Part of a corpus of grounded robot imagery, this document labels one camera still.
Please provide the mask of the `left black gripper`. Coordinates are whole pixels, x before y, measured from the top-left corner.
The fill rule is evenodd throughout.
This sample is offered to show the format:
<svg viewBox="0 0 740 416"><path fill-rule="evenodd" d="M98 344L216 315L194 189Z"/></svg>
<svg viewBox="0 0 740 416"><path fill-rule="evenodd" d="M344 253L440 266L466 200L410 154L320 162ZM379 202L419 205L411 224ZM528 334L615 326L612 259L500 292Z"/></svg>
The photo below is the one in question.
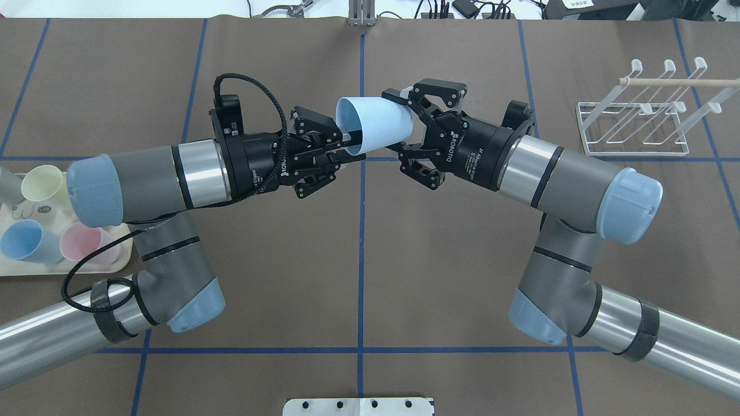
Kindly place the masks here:
<svg viewBox="0 0 740 416"><path fill-rule="evenodd" d="M264 186L265 192L287 183L288 174L283 169L274 179L267 181L278 160L278 133L250 133L244 130L239 97L234 94L219 95L210 111L215 137L209 148L211 159L209 173L209 200L228 201L241 198ZM290 151L307 152L341 147L343 134L333 118L294 106L291 112ZM296 197L304 199L335 181L341 168L337 155L321 156L311 168L296 169L294 184Z"/></svg>

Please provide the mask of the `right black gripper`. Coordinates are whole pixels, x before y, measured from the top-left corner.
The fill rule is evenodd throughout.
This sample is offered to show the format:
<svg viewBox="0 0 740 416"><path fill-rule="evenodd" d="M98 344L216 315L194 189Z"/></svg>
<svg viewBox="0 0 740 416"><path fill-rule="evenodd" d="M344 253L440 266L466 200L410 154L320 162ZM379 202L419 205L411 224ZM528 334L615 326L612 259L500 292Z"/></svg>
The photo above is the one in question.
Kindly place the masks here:
<svg viewBox="0 0 740 416"><path fill-rule="evenodd" d="M427 125L426 144L437 142L436 149L441 153L422 144L393 145L399 171L429 190L439 189L446 179L445 172L498 191L505 161L534 123L532 108L518 101L509 102L502 125L471 117L461 110L467 91L464 83L423 79L402 90L388 88L382 92L382 98L407 106ZM447 110L441 110L429 96L441 99Z"/></svg>

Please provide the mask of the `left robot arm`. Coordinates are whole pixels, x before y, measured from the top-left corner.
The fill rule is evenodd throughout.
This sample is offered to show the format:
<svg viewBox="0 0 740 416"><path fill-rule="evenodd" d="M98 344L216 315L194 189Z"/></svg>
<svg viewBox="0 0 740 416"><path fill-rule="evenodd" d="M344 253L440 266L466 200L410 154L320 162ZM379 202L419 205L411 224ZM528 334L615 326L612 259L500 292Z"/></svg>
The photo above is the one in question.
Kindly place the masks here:
<svg viewBox="0 0 740 416"><path fill-rule="evenodd" d="M75 161L67 189L87 226L128 224L145 264L2 325L2 389L167 324L195 329L225 300L188 211L291 186L297 197L355 161L335 121L301 106L276 133L246 134L237 95L217 95L214 139Z"/></svg>

